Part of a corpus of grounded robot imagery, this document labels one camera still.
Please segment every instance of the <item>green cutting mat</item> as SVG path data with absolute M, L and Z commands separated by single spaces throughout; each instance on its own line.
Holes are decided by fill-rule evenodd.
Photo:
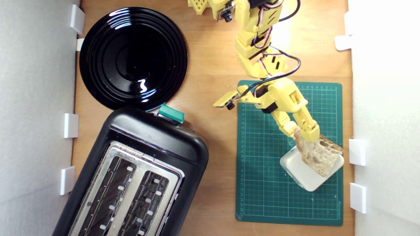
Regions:
M 255 81 L 240 81 L 250 85 Z M 335 83 L 297 82 L 321 133 L 343 146 L 342 88 Z M 294 145 L 270 114 L 238 103 L 236 219 L 239 221 L 341 226 L 343 168 L 308 192 L 281 167 L 280 158 Z

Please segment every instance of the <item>wooden surface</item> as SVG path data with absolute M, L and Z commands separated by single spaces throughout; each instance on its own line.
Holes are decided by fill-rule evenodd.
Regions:
M 344 34 L 346 0 L 303 0 L 299 13 L 279 23 L 274 45 L 302 60 L 290 78 L 295 81 L 339 82 L 343 85 L 344 224 L 342 227 L 247 223 L 235 220 L 236 110 L 216 109 L 212 104 L 225 92 L 248 79 L 235 56 L 236 22 L 216 23 L 207 9 L 197 16 L 186 0 L 82 0 L 86 13 L 84 33 L 105 14 L 123 7 L 143 6 L 170 17 L 183 32 L 189 52 L 185 81 L 167 103 L 185 112 L 186 120 L 204 137 L 209 163 L 197 190 L 181 236 L 325 236 L 354 235 L 354 211 L 349 205 L 349 182 L 353 169 L 348 163 L 348 139 L 352 136 L 352 71 L 350 52 L 337 52 L 334 37 Z M 292 12 L 296 1 L 285 0 L 282 16 Z M 77 175 L 111 110 L 86 90 L 76 67 L 75 113 L 80 116 L 79 138 L 74 140 L 73 165 Z

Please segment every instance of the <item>black toaster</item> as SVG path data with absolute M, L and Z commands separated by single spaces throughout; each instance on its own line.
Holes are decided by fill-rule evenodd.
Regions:
M 193 131 L 120 108 L 105 121 L 53 236 L 178 235 L 208 162 Z

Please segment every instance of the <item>black plate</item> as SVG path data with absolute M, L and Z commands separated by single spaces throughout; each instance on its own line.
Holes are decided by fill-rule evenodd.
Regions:
M 186 45 L 168 17 L 147 8 L 123 8 L 89 30 L 79 66 L 88 91 L 106 107 L 149 111 L 167 102 L 181 86 Z

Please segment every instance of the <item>white clip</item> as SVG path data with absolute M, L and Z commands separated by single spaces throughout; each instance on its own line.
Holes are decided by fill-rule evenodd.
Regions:
M 75 179 L 76 167 L 70 166 L 61 169 L 60 195 L 64 195 L 73 189 Z
M 77 51 L 77 52 L 80 52 L 80 50 L 81 50 L 81 46 L 82 46 L 82 44 L 83 44 L 83 41 L 84 41 L 84 38 L 82 38 L 82 39 L 77 39 L 77 45 L 76 45 L 76 51 Z
M 366 187 L 350 183 L 350 207 L 366 214 Z
M 334 38 L 334 43 L 338 51 L 353 47 L 352 35 L 355 31 L 355 25 L 353 14 L 350 11 L 344 14 L 344 30 L 346 35 L 338 35 Z
M 366 141 L 349 139 L 349 162 L 354 165 L 366 165 Z
M 77 138 L 79 136 L 79 115 L 64 114 L 64 138 Z
M 75 4 L 71 6 L 70 27 L 78 34 L 83 34 L 84 30 L 84 12 Z

